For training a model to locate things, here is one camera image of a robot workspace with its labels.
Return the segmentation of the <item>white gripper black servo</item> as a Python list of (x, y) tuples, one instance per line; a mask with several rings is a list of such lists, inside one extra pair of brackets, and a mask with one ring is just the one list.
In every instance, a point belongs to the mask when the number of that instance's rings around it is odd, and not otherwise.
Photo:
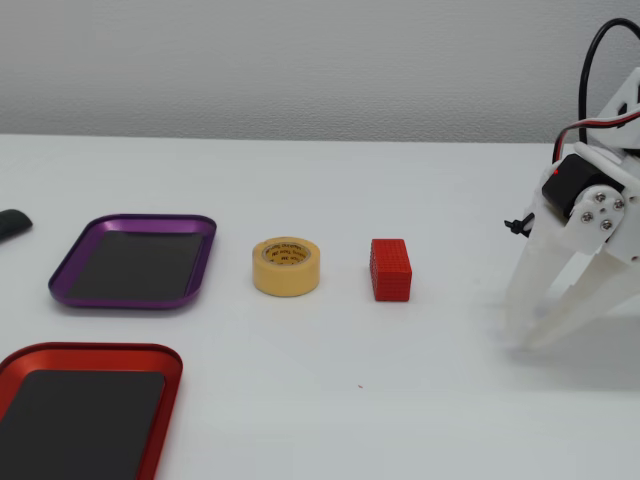
[[(628, 299), (628, 265), (639, 263), (639, 156), (579, 143), (554, 164), (527, 213), (532, 228), (506, 291), (504, 328), (516, 345), (537, 349)], [(577, 253), (592, 260), (542, 311)]]

